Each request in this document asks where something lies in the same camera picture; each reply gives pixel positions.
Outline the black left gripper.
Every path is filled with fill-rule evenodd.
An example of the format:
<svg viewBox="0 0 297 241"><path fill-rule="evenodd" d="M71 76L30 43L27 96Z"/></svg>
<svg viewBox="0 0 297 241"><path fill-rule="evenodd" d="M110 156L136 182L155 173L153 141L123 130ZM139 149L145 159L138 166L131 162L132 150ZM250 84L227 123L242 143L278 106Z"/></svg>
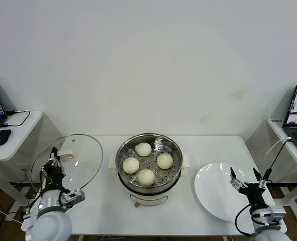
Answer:
<svg viewBox="0 0 297 241"><path fill-rule="evenodd" d="M58 149L53 147L50 153L51 163L48 162L43 166L46 176L50 178L51 183L62 186L62 180L66 176L64 169L61 165L60 158L58 157Z"/></svg>

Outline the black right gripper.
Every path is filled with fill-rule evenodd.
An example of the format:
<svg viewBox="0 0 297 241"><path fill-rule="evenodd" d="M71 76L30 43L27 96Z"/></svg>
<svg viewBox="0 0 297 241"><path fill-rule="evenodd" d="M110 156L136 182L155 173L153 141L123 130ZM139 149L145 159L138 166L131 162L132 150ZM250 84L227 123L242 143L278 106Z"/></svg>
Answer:
<svg viewBox="0 0 297 241"><path fill-rule="evenodd" d="M240 179L237 179L233 168L230 167L230 184L238 190L240 194L247 197L251 209L267 208L268 205L262 197L265 191L266 180L262 178L261 174L255 168L252 169L258 183L243 183Z"/></svg>

